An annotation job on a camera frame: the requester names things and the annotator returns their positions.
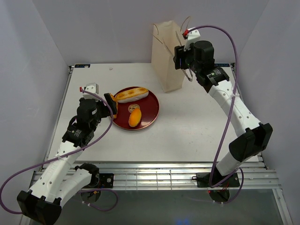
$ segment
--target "red plate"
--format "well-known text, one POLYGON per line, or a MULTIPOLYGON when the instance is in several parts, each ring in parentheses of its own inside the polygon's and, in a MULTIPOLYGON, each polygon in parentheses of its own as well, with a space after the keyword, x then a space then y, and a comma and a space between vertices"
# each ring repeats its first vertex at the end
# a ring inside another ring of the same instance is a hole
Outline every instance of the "red plate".
MULTIPOLYGON (((117 94, 132 88, 138 88, 138 87, 125 88, 120 90, 117 94)), ((118 127, 126 130, 140 130, 146 128, 147 126, 149 126, 151 123, 154 122, 154 120, 158 116, 158 111, 159 111, 158 99, 151 91, 149 91, 148 96, 145 98, 142 98, 134 102, 119 103, 117 118, 114 119, 113 122, 118 127), (130 111, 132 111, 137 107, 140 107, 142 112, 141 122, 136 127, 131 127, 128 123, 129 116, 131 114, 130 111)))

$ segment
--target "white cable clip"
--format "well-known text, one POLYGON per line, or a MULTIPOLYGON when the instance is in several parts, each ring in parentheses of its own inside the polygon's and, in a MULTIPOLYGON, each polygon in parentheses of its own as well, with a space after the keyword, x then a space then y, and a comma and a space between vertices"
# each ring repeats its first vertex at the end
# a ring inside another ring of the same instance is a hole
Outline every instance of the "white cable clip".
POLYGON ((69 164, 69 166, 72 166, 72 164, 71 163, 69 163, 65 158, 67 158, 68 156, 65 156, 65 157, 61 157, 60 155, 56 155, 56 157, 57 157, 57 159, 58 160, 64 160, 66 163, 68 163, 69 164))
POLYGON ((230 98, 233 98, 233 97, 239 97, 240 96, 240 94, 232 94, 231 96, 230 96, 230 98))

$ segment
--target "red light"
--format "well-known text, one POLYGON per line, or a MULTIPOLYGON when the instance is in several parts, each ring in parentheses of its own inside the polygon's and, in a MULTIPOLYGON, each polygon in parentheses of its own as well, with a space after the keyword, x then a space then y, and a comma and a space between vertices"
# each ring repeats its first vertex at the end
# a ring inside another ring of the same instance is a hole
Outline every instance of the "red light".
POLYGON ((189 33, 189 30, 186 30, 186 31, 183 33, 183 36, 186 36, 188 33, 189 33))

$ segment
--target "small sticker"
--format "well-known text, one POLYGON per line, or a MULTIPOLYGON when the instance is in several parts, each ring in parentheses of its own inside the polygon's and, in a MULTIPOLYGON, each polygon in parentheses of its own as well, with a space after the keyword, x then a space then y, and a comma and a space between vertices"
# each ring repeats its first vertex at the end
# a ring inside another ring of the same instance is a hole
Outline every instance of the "small sticker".
POLYGON ((75 68, 90 68, 90 64, 76 64, 75 68))
POLYGON ((128 111, 130 112, 130 113, 132 113, 132 111, 134 110, 134 109, 140 109, 140 106, 138 105, 138 104, 131 104, 130 106, 128 106, 128 111))
POLYGON ((215 63, 215 67, 230 67, 229 63, 215 63))
POLYGON ((76 130, 76 132, 74 133, 74 136, 79 137, 79 134, 81 133, 81 130, 76 130))
POLYGON ((221 75, 221 72, 218 69, 214 69, 213 71, 215 72, 215 74, 221 75))
POLYGON ((97 109, 95 109, 94 111, 92 111, 92 115, 94 115, 97 112, 97 109))

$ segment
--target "aluminum frame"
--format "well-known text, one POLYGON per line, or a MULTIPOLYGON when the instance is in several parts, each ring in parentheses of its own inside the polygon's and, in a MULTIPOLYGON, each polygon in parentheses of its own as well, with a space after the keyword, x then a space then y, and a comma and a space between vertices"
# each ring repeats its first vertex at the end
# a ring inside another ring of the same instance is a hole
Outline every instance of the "aluminum frame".
MULTIPOLYGON (((69 87, 74 66, 70 67, 69 76, 66 88, 60 103, 59 114, 55 123, 54 131, 51 138, 45 160, 48 159, 50 148, 53 142, 56 127, 60 118, 60 113, 65 100, 65 96, 69 87)), ((276 200, 281 218, 285 225, 293 224, 289 215, 282 189, 275 170, 269 170, 263 161, 262 155, 258 155, 258 162, 246 162, 241 167, 244 171, 244 186, 243 189, 272 189, 276 200)), ((196 181, 192 180, 192 176, 196 173, 209 173, 212 163, 124 163, 124 162, 88 162, 99 167, 100 173, 114 173, 114 190, 129 191, 129 190, 208 190, 209 187, 198 188, 196 181)), ((68 177, 75 173, 75 166, 81 165, 82 162, 75 162, 68 174, 68 177)), ((33 185, 43 173, 47 165, 40 168, 38 172, 34 172, 31 180, 33 185)))

